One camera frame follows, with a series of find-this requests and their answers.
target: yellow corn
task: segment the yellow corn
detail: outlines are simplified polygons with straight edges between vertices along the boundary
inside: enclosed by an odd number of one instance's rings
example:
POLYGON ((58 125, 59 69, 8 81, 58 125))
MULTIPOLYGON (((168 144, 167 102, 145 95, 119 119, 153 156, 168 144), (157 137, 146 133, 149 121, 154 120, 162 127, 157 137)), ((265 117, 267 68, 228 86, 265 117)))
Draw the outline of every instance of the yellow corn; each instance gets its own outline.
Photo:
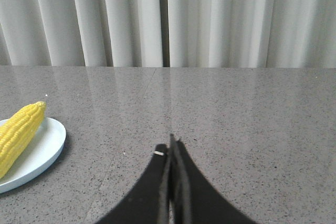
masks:
POLYGON ((44 119, 45 102, 24 106, 0 126, 0 178, 33 139, 44 119))

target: curtain fold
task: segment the curtain fold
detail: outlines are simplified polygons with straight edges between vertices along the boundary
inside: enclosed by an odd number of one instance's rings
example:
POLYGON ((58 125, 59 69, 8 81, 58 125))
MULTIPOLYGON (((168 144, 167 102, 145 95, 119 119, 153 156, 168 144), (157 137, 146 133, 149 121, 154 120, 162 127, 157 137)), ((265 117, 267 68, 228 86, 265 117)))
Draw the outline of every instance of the curtain fold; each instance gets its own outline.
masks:
POLYGON ((0 0, 0 64, 336 68, 336 0, 0 0))

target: plate rim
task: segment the plate rim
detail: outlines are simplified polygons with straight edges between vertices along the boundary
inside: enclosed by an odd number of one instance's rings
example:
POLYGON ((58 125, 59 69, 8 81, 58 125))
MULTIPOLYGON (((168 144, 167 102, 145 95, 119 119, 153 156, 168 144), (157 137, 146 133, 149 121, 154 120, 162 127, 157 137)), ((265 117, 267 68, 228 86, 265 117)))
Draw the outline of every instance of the plate rim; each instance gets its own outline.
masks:
MULTIPOLYGON (((0 120, 0 123, 2 123, 4 121, 7 121, 7 120, 8 119, 0 120)), ((23 184, 31 181, 32 179, 36 178, 38 175, 43 173, 48 167, 50 167, 55 162, 55 160, 58 158, 60 153, 62 152, 63 147, 64 147, 64 143, 65 143, 65 139, 66 139, 66 135, 67 135, 67 132, 66 132, 66 129, 65 129, 64 125, 54 118, 45 117, 44 120, 51 121, 52 123, 58 124, 59 128, 61 129, 61 131, 60 131, 60 133, 61 133, 60 134, 61 135, 60 148, 58 150, 56 150, 56 152, 54 154, 52 154, 50 157, 48 157, 47 161, 41 163, 38 167, 36 167, 33 170, 30 170, 28 173, 24 174, 23 176, 19 176, 17 178, 14 178, 14 179, 12 179, 10 181, 7 181, 7 182, 4 182, 4 183, 1 183, 1 179, 0 179, 0 194, 5 193, 7 191, 10 191, 12 189, 15 189, 17 187, 20 187, 21 185, 23 185, 23 184)))

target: gray countertop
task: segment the gray countertop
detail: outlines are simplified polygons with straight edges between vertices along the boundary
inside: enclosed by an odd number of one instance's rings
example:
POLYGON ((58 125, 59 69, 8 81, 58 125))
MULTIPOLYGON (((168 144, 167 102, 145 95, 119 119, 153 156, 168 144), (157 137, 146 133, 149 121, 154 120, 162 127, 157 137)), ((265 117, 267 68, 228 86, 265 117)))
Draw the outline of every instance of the gray countertop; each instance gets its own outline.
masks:
POLYGON ((94 223, 170 133, 253 220, 336 223, 335 69, 0 66, 0 120, 38 100, 65 147, 0 223, 94 223))

